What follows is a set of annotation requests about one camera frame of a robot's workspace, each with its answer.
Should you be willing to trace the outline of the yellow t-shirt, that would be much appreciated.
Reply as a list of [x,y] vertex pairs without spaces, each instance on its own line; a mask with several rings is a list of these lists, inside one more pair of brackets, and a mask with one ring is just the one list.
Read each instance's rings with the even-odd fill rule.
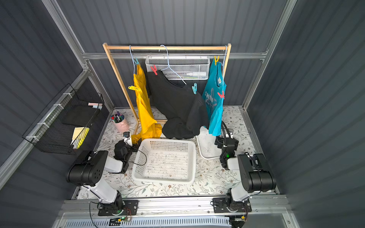
[[150,99],[147,93],[147,81],[141,65],[137,65],[137,72],[134,74],[134,85],[141,89],[141,92],[135,91],[138,116],[141,122],[141,132],[132,135],[132,143],[136,144],[139,140],[143,141],[148,138],[160,138],[162,126],[157,123],[152,113]]

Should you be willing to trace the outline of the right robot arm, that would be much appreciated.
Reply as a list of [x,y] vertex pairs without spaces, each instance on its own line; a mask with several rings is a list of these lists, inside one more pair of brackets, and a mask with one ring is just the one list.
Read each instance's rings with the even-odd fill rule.
[[221,149],[220,163],[224,170],[238,171],[240,182],[230,188],[224,198],[213,198],[216,213],[249,212],[249,198],[276,189],[277,183],[264,154],[236,155],[238,140],[217,136],[215,144]]

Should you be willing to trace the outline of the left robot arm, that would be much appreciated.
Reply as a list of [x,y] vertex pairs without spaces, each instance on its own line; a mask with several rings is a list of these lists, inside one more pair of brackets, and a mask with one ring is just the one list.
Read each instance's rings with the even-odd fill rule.
[[100,216],[119,216],[127,212],[126,205],[121,193],[104,179],[103,172],[125,174],[132,152],[132,146],[126,140],[115,145],[114,157],[110,157],[108,151],[83,151],[69,168],[66,181],[96,195]]

